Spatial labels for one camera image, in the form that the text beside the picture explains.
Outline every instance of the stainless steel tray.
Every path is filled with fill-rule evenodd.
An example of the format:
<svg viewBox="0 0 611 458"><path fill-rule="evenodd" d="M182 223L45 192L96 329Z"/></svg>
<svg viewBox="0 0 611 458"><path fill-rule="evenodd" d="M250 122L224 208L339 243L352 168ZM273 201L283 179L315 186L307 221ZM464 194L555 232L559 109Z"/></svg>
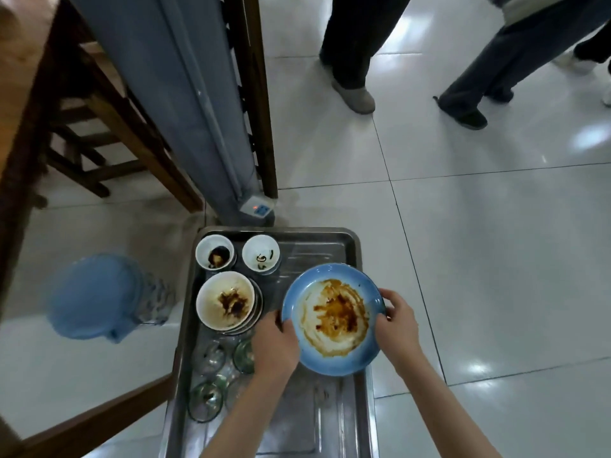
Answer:
<svg viewBox="0 0 611 458"><path fill-rule="evenodd" d="M218 335L200 323L195 297L211 275L194 259L195 246L208 234L223 234L235 245L238 260L234 270L253 278L264 296L264 312L279 309L286 290L303 271L318 264L344 262L362 269L358 237L343 228L230 228L214 226L199 231L191 250L188 290L180 328L173 372L176 384L165 413L160 458L197 458L218 429L227 409L210 423L196 423L187 413L189 391L202 378L191 369L196 344ZM278 270L269 276L251 272L241 260L244 243L253 235L265 233L278 241L282 255ZM249 333L226 338L231 349ZM231 352L223 372L237 376ZM378 434L373 405L370 368L347 377L327 377L303 366L291 377L257 454L329 458L378 458Z"/></svg>

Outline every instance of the blue lid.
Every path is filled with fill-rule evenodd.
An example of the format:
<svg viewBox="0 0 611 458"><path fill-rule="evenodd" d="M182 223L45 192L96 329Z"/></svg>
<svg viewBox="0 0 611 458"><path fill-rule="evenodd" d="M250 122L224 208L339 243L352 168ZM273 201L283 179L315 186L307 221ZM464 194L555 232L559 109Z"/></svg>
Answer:
<svg viewBox="0 0 611 458"><path fill-rule="evenodd" d="M133 315L142 295L142 272L136 261L96 254L74 262L57 281L47 318L59 335L105 336L118 343L137 326Z"/></svg>

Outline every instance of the small white bowl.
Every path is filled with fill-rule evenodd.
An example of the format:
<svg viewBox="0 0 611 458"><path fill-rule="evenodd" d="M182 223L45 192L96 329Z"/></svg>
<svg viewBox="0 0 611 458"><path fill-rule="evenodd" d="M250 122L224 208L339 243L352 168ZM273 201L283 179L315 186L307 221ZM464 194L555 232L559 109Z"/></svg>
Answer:
<svg viewBox="0 0 611 458"><path fill-rule="evenodd" d="M208 261L208 257L210 256L210 253L218 246L224 246L227 248L229 251L229 260L222 267L212 268L210 266L210 262ZM226 270L233 267L233 264L236 261L235 248L233 247L233 243L225 238L225 236L221 234L210 234L204 237L197 244L197 247L195 247L195 260L199 266L205 270L210 272L220 272L221 270Z"/></svg>
<svg viewBox="0 0 611 458"><path fill-rule="evenodd" d="M231 318L224 315L224 309L218 297L222 292L237 289L247 298L247 310L241 318ZM243 274L233 271L221 272L206 281L197 293L195 310L197 316L208 328L215 331L229 331L240 326L248 319L255 308L255 288Z"/></svg>
<svg viewBox="0 0 611 458"><path fill-rule="evenodd" d="M257 234L246 241L242 249L242 259L252 271L269 275L280 266L280 246L271 236Z"/></svg>

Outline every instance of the dark trousers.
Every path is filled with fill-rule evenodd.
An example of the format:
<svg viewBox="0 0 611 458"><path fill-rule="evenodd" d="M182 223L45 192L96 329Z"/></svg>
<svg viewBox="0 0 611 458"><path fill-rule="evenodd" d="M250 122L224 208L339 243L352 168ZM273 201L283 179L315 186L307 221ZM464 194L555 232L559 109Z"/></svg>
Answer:
<svg viewBox="0 0 611 458"><path fill-rule="evenodd" d="M598 31L592 38L581 42L575 47L575 57L582 61L589 60L602 64L611 57L611 21ZM608 65L611 74L611 62Z"/></svg>
<svg viewBox="0 0 611 458"><path fill-rule="evenodd" d="M333 0L321 60L350 90L365 86L371 57L392 33L409 0Z"/></svg>
<svg viewBox="0 0 611 458"><path fill-rule="evenodd" d="M439 107L454 117L473 112L485 94L511 90L610 18L611 0L563 0L503 27L439 96Z"/></svg>

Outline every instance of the hand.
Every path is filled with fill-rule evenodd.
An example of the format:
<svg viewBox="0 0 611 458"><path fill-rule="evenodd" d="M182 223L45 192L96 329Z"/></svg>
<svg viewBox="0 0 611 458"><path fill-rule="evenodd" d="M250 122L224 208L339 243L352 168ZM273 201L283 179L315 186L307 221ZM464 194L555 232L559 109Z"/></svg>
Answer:
<svg viewBox="0 0 611 458"><path fill-rule="evenodd" d="M252 338L255 375L277 376L287 382L299 363L299 343L293 322L286 320L280 330L277 319L278 310L269 312L256 324Z"/></svg>
<svg viewBox="0 0 611 458"><path fill-rule="evenodd" d="M418 323L414 310L396 291L379 288L380 294L390 300L386 314L376 318L376 340L382 352L398 371L398 367L423 357L418 341Z"/></svg>

